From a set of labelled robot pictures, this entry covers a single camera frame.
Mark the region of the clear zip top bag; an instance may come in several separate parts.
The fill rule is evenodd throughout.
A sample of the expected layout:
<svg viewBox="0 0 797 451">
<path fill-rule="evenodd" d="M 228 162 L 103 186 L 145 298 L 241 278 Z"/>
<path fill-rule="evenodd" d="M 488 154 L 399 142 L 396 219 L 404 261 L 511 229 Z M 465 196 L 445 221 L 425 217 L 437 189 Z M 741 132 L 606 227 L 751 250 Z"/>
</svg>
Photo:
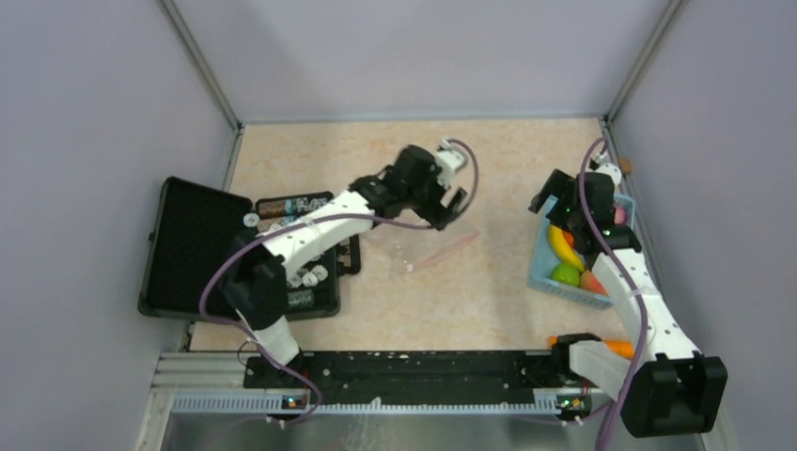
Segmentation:
<svg viewBox="0 0 797 451">
<path fill-rule="evenodd" d="M 457 256 L 479 236 L 476 227 L 459 219 L 443 230 L 391 228 L 388 242 L 395 252 L 398 271 L 419 272 Z"/>
</svg>

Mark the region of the yellow banana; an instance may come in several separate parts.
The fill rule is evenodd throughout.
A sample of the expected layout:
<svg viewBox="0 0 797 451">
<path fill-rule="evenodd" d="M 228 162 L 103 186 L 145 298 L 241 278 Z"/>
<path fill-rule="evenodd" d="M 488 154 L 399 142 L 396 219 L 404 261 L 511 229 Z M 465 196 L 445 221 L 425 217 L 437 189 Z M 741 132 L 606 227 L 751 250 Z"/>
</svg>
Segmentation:
<svg viewBox="0 0 797 451">
<path fill-rule="evenodd" d="M 562 231 L 564 230 L 555 225 L 547 227 L 547 238 L 551 249 L 561 262 L 568 262 L 576 266 L 580 272 L 584 272 L 586 270 L 584 261 L 575 250 L 571 250 L 563 241 Z"/>
</svg>

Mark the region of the green apple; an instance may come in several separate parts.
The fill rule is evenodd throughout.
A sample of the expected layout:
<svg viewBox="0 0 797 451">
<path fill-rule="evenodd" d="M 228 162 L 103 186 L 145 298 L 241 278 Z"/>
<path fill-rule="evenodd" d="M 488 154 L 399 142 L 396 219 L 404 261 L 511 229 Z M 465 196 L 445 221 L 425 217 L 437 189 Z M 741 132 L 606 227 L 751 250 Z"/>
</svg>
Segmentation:
<svg viewBox="0 0 797 451">
<path fill-rule="evenodd" d="M 559 284 L 578 288 L 580 275 L 581 272 L 576 266 L 568 262 L 560 262 L 552 269 L 550 278 Z"/>
</svg>

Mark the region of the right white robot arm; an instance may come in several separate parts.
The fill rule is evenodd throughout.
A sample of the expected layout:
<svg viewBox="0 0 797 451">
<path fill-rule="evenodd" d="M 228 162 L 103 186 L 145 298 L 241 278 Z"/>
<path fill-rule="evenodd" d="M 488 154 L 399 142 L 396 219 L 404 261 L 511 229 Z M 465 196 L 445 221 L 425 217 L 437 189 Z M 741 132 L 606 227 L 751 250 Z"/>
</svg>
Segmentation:
<svg viewBox="0 0 797 451">
<path fill-rule="evenodd" d="M 728 373 L 705 355 L 674 319 L 649 274 L 634 230 L 619 225 L 616 184 L 597 172 L 571 176 L 554 170 L 529 209 L 571 233 L 575 251 L 608 294 L 633 356 L 624 359 L 601 341 L 580 340 L 551 362 L 554 380 L 575 387 L 588 379 L 612 398 L 609 422 L 635 438 L 712 431 Z"/>
</svg>

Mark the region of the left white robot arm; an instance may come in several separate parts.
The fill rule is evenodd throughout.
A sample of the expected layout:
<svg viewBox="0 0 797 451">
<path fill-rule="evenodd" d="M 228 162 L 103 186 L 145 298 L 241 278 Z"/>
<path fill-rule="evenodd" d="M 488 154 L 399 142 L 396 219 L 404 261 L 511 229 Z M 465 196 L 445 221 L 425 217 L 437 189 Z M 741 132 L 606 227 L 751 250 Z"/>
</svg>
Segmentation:
<svg viewBox="0 0 797 451">
<path fill-rule="evenodd" d="M 478 168 L 475 153 L 461 140 L 446 138 L 434 151 L 409 145 L 393 163 L 356 179 L 322 207 L 275 231 L 234 240 L 209 284 L 220 288 L 239 317 L 237 326 L 268 360 L 265 374 L 274 385 L 290 388 L 302 373 L 300 347 L 287 320 L 289 278 L 312 258 L 376 226 L 445 229 L 475 195 L 451 188 L 465 166 Z M 421 224 L 399 221 L 406 210 Z"/>
</svg>

